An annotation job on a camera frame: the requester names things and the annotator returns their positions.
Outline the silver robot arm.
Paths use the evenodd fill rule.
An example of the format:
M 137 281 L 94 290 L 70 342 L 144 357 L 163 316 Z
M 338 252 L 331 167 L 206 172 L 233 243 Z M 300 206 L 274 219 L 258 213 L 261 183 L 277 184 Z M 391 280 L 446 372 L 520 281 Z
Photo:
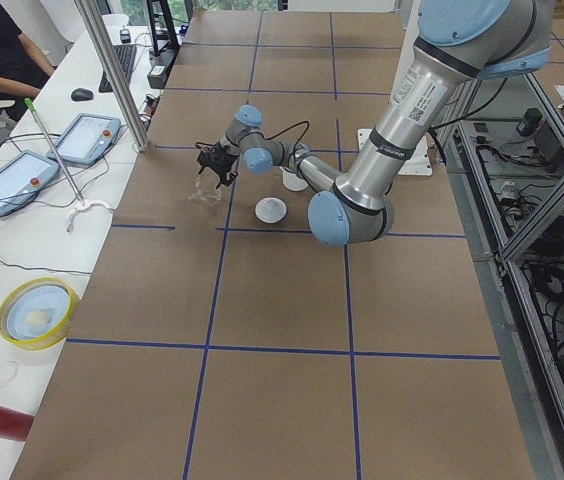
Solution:
M 203 173 L 230 185 L 241 161 L 253 174 L 282 167 L 315 194 L 308 207 L 313 235 L 328 246 L 384 236 L 394 211 L 387 197 L 456 88 L 473 79 L 507 78 L 548 61 L 554 18 L 551 1 L 423 1 L 418 8 L 414 59 L 351 168 L 341 172 L 300 144 L 268 139 L 262 113 L 243 105 L 220 140 L 201 149 Z

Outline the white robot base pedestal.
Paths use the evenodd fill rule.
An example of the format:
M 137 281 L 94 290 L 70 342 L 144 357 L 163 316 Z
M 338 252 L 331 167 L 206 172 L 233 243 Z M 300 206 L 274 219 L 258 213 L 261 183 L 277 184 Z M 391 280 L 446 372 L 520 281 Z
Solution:
M 365 145 L 370 133 L 371 130 L 368 128 L 357 130 L 359 149 L 362 149 Z M 433 168 L 428 154 L 428 143 L 425 137 L 419 141 L 413 156 L 405 162 L 398 174 L 402 176 L 431 176 L 433 174 Z

